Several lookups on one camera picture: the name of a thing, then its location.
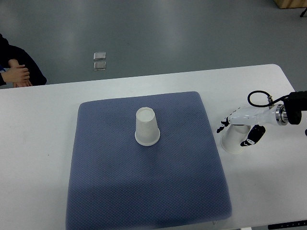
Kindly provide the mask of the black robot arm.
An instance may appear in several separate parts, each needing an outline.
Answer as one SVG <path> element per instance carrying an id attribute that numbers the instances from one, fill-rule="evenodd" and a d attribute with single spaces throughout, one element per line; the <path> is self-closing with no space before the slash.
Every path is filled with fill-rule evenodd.
<path id="1" fill-rule="evenodd" d="M 279 125 L 299 125 L 302 120 L 302 111 L 307 110 L 307 92 L 291 92 L 278 98 L 275 102 L 282 101 L 276 109 L 276 121 Z"/>

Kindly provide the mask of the person's upper hand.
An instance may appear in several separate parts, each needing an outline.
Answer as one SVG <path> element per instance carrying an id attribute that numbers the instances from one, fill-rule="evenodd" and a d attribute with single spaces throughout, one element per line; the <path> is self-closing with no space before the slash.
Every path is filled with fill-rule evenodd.
<path id="1" fill-rule="evenodd" d="M 17 67 L 11 67 L 6 72 L 1 73 L 1 76 L 5 83 L 28 82 L 29 70 L 25 65 L 18 65 Z"/>

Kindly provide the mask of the person's bare forearm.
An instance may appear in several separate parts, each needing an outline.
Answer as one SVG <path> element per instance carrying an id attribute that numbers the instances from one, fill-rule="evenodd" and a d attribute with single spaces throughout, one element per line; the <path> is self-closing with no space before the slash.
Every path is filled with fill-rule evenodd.
<path id="1" fill-rule="evenodd" d="M 16 59 L 10 59 L 8 61 L 8 65 L 9 65 L 10 68 L 18 68 L 19 62 Z"/>

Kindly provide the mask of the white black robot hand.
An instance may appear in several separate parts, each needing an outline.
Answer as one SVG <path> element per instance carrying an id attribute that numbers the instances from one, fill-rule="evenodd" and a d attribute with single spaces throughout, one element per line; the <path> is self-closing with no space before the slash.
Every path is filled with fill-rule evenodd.
<path id="1" fill-rule="evenodd" d="M 268 108 L 240 107 L 220 122 L 216 132 L 220 133 L 230 125 L 247 125 L 251 129 L 247 138 L 240 145 L 242 147 L 255 145 L 266 132 L 265 124 L 279 125 L 276 121 L 277 106 L 269 106 Z"/>

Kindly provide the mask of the person's lower hand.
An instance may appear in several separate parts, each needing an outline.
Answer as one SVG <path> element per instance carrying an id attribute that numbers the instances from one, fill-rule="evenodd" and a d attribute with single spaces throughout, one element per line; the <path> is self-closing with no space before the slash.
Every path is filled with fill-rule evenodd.
<path id="1" fill-rule="evenodd" d="M 14 88 L 22 88 L 22 87 L 30 87 L 33 86 L 29 79 L 26 79 L 22 82 L 14 82 L 13 87 Z"/>

